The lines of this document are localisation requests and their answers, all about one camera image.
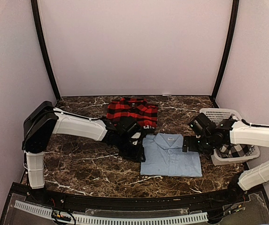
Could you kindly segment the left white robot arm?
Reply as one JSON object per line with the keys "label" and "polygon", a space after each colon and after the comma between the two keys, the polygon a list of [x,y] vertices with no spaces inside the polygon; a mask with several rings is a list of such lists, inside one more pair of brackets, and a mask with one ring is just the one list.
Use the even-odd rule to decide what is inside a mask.
{"label": "left white robot arm", "polygon": [[88,118],[53,107],[49,101],[40,104],[23,123],[25,168],[32,197],[40,204],[50,201],[44,190],[44,151],[52,135],[72,135],[115,146],[124,159],[145,162],[142,128],[132,118],[114,124],[105,117]]}

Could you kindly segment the red black plaid shirt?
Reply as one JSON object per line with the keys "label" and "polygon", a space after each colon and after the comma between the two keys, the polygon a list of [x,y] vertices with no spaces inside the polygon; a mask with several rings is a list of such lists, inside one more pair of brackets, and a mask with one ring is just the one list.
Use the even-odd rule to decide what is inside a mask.
{"label": "red black plaid shirt", "polygon": [[123,97],[108,105],[106,117],[115,124],[121,119],[132,117],[142,128],[155,129],[158,106],[148,103],[145,98]]}

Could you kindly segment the left black frame post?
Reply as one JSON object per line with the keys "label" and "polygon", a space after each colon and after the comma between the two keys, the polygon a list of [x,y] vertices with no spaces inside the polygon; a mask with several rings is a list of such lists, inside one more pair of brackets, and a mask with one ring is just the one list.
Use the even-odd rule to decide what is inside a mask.
{"label": "left black frame post", "polygon": [[40,18],[40,13],[39,13],[39,8],[38,8],[38,1],[37,0],[31,0],[31,9],[32,9],[32,14],[33,14],[33,19],[34,19],[34,24],[35,24],[35,29],[38,37],[38,43],[40,47],[40,51],[42,54],[42,58],[44,61],[44,65],[46,68],[46,72],[48,75],[49,82],[51,84],[51,88],[53,91],[53,94],[55,96],[56,101],[59,101],[61,99],[61,95],[55,80],[55,76],[53,73],[53,69],[51,66],[51,61],[49,58],[46,42],[45,42],[45,37],[43,33],[43,28],[42,28],[42,23],[41,23],[41,18]]}

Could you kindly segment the black frame post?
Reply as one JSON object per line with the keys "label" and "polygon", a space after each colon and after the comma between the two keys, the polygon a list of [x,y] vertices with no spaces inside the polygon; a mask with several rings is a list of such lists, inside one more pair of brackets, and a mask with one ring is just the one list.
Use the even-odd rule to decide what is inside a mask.
{"label": "black frame post", "polygon": [[228,32],[227,32],[225,46],[224,46],[224,50],[223,50],[223,55],[221,58],[221,63],[220,63],[220,67],[219,67],[219,70],[217,73],[214,88],[213,88],[212,94],[210,96],[212,102],[216,101],[219,89],[220,89],[221,84],[222,84],[223,76],[224,76],[224,73],[226,70],[229,54],[231,51],[233,36],[234,36],[234,32],[235,32],[235,27],[236,27],[238,8],[239,8],[239,0],[233,0],[232,7],[231,7],[230,21],[229,21],[229,26],[228,26]]}
{"label": "black frame post", "polygon": [[31,0],[31,9],[32,9],[32,14],[33,14],[33,19],[34,19],[34,24],[35,24],[35,29],[38,37],[38,43],[40,47],[40,51],[42,54],[42,58],[44,61],[44,65],[46,68],[46,72],[48,75],[49,82],[51,84],[51,88],[53,91],[53,94],[55,96],[56,101],[59,101],[61,99],[61,95],[55,80],[55,76],[53,73],[53,69],[51,66],[51,61],[49,58],[46,42],[45,42],[45,37],[43,33],[43,28],[42,28],[42,23],[41,23],[41,18],[40,18],[40,13],[39,13],[39,8],[38,8],[38,1],[37,0]]}

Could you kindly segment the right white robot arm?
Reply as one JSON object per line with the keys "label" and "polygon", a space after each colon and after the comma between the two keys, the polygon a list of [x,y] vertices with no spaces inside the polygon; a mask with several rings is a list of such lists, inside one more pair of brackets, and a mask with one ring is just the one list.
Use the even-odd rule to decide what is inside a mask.
{"label": "right white robot arm", "polygon": [[[199,152],[211,153],[223,145],[252,145],[269,148],[269,125],[247,123],[244,119],[223,119],[212,122],[205,114],[194,117],[188,126],[196,135],[195,148]],[[234,203],[242,191],[269,181],[269,160],[239,174],[233,186],[224,192],[224,200]]]}

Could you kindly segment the right black frame post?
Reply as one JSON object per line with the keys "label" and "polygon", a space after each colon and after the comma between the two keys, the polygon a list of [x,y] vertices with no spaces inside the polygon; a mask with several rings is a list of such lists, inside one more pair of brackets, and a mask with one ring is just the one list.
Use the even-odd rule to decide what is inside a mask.
{"label": "right black frame post", "polygon": [[223,76],[224,76],[224,73],[226,70],[229,54],[231,51],[233,36],[234,36],[234,32],[235,32],[235,27],[236,27],[238,8],[239,8],[239,0],[233,0],[232,7],[231,7],[230,21],[229,21],[229,26],[228,26],[228,32],[227,32],[225,46],[224,46],[224,50],[223,50],[223,55],[221,58],[221,63],[220,63],[220,67],[219,67],[219,70],[217,73],[214,88],[213,88],[212,94],[210,96],[212,102],[216,101],[219,89],[220,89],[221,84],[222,84]]}

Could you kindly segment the light blue long sleeve shirt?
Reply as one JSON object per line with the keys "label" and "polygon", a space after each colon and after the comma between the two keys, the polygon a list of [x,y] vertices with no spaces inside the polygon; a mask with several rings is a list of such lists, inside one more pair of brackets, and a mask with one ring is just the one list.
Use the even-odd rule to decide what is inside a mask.
{"label": "light blue long sleeve shirt", "polygon": [[184,137],[179,134],[147,135],[143,139],[146,160],[140,174],[146,176],[202,177],[197,152],[182,152]]}

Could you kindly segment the grey plastic laundry basket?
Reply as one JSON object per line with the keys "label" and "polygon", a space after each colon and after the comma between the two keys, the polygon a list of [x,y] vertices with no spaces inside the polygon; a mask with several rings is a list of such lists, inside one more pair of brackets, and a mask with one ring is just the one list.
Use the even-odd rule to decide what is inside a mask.
{"label": "grey plastic laundry basket", "polygon": [[[204,113],[212,122],[215,124],[220,123],[223,119],[233,118],[235,120],[241,120],[241,115],[232,109],[223,108],[202,108],[200,113]],[[215,166],[218,165],[230,165],[243,163],[248,160],[258,158],[260,156],[260,150],[257,146],[250,146],[247,153],[243,153],[239,157],[224,157],[225,153],[219,150],[214,150],[213,155],[211,155],[212,162]]]}

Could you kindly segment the black front rail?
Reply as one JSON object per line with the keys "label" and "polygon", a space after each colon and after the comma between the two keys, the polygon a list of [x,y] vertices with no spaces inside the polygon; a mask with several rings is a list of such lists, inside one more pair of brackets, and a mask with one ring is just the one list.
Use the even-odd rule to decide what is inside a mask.
{"label": "black front rail", "polygon": [[26,200],[32,203],[75,211],[85,211],[87,209],[144,211],[180,208],[214,210],[242,199],[242,195],[236,194],[233,189],[204,194],[155,198],[92,197],[43,189],[42,191],[28,191],[26,196]]}

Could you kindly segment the black white checkered shirt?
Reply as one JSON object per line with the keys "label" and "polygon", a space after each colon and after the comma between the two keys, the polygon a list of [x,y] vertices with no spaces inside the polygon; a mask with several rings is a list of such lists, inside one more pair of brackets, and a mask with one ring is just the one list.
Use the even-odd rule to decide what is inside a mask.
{"label": "black white checkered shirt", "polygon": [[244,144],[230,144],[223,145],[219,152],[222,155],[222,158],[239,158],[245,156],[250,150],[249,145]]}

